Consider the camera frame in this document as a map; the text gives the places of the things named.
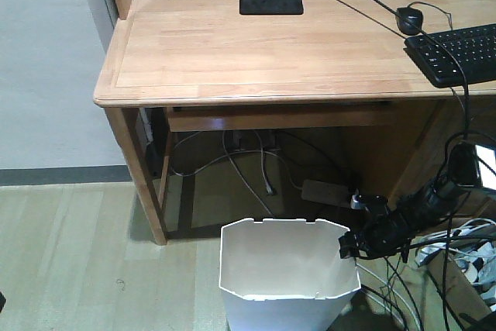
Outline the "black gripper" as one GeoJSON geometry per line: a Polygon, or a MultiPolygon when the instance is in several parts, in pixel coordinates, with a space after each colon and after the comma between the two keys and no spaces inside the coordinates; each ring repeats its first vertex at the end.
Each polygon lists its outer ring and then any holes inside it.
{"type": "Polygon", "coordinates": [[[338,239],[341,258],[386,257],[402,252],[411,243],[406,222],[389,209],[384,196],[355,194],[351,206],[366,213],[366,222],[357,231],[346,232],[338,239]]]}

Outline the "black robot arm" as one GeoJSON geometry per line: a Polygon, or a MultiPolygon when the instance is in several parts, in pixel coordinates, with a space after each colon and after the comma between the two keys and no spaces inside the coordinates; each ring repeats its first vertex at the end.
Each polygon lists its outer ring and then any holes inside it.
{"type": "Polygon", "coordinates": [[[406,254],[413,237],[438,226],[457,210],[459,197],[473,190],[495,197],[495,148],[468,142],[451,150],[447,170],[417,192],[388,207],[382,195],[355,194],[351,205],[368,213],[363,227],[339,238],[341,258],[374,260],[406,254]]]}

